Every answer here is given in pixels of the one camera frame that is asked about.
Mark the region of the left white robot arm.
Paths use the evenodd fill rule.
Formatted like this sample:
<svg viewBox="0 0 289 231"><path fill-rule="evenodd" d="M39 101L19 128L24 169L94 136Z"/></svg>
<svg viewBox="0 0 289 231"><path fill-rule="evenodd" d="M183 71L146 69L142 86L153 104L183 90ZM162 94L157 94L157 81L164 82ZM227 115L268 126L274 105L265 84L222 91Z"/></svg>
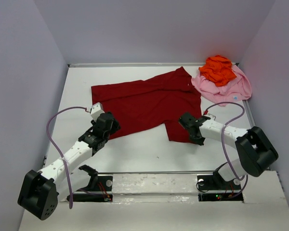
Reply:
<svg viewBox="0 0 289 231"><path fill-rule="evenodd" d="M47 219L59 201L97 181L97 171L83 162L101 150L119 129L111 112L101 112L65 154L39 171L26 173L17 203L40 220Z"/></svg>

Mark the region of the dark red t shirt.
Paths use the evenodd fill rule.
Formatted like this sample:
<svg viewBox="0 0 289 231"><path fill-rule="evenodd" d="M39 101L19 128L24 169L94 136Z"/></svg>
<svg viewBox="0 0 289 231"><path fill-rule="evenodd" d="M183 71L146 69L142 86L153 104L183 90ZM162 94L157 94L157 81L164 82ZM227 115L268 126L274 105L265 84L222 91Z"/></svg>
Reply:
<svg viewBox="0 0 289 231"><path fill-rule="evenodd" d="M120 130L111 139L164 124L170 141L189 142L178 120L186 112L201 117L201 94L191 80L180 67L148 80L92 86L92 102L101 103L119 122Z"/></svg>

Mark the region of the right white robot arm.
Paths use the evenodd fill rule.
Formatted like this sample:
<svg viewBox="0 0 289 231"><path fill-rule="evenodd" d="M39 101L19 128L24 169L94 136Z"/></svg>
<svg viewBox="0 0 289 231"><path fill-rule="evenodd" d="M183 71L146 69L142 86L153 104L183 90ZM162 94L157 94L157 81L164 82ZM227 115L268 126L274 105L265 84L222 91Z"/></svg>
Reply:
<svg viewBox="0 0 289 231"><path fill-rule="evenodd" d="M187 130L189 139L197 145L204 145L206 138L220 141L225 151L228 145L236 149L238 159L219 166L212 174L209 189L221 189L226 183L235 178L246 175L259 177L269 166L274 163L279 155L263 130L259 127L250 129L235 128L216 122L203 115L194 118L190 113L185 113L179 118L179 124Z"/></svg>

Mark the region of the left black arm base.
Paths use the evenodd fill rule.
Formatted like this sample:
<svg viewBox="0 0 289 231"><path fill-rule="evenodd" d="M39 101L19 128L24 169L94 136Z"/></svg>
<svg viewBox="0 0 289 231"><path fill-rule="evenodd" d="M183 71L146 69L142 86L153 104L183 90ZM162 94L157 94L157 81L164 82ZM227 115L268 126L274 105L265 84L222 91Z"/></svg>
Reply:
<svg viewBox="0 0 289 231"><path fill-rule="evenodd" d="M73 193L74 202L110 203L112 194L113 176L98 175L97 181Z"/></svg>

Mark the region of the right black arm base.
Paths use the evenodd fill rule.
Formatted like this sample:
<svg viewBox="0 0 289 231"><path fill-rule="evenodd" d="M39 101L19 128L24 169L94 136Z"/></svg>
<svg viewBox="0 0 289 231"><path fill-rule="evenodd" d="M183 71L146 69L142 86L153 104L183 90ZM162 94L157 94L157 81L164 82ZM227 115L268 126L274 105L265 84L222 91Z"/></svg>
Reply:
<svg viewBox="0 0 289 231"><path fill-rule="evenodd" d="M196 189L200 202L244 201L240 181L216 183L213 175L197 175Z"/></svg>

